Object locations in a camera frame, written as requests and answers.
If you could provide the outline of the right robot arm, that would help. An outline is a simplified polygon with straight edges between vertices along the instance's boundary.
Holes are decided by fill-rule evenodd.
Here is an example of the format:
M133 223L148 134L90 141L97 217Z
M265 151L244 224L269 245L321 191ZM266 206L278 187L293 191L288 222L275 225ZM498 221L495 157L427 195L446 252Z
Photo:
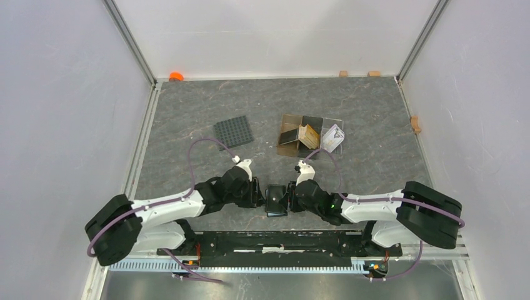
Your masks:
M416 181L386 194L356 195L326 192L310 179L295 185L294 205L334 226L365 222L361 247L369 255L419 241L454 249L465 225L459 201Z

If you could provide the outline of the amber and black organizer box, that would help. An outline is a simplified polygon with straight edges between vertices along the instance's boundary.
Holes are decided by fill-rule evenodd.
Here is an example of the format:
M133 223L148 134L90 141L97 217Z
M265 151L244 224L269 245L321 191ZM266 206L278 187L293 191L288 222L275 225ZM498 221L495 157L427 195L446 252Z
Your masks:
M276 144L280 156L304 158L321 146L324 119L297 114L283 114Z

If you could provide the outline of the orange card stack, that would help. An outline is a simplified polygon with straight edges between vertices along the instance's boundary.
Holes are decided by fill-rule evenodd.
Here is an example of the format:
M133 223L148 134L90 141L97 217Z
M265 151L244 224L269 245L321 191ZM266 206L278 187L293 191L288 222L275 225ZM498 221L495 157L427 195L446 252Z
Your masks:
M318 149L320 147L319 134L309 124L299 126L298 140L308 149Z

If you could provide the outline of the black card holder wallet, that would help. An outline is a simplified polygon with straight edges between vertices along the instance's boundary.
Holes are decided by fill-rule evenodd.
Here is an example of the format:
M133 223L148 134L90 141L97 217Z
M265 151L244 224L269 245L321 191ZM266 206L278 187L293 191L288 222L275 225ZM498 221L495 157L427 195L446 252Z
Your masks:
M288 197L285 185L269 185L266 189L266 216L268 218L287 216Z

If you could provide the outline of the black credit card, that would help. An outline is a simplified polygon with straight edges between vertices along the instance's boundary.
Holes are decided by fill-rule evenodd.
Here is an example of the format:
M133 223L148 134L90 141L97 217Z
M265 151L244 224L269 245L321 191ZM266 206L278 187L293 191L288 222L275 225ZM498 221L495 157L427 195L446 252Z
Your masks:
M299 128L292 129L286 132L282 132L279 136L278 144L284 145L284 144L294 143L298 141L298 136L299 136Z

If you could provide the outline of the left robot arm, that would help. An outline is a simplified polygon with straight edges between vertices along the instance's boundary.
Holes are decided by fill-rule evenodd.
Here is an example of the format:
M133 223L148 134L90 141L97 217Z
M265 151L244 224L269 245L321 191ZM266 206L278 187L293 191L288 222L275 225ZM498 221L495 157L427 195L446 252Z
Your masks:
M264 204L259 181L248 171L234 166L222 176L154 199L113 196L84 227L89 239L87 255L101 266L110 266L131 253L162 248L184 255L192 253L196 237L187 222L189 218L216 213L227 204L249 209Z

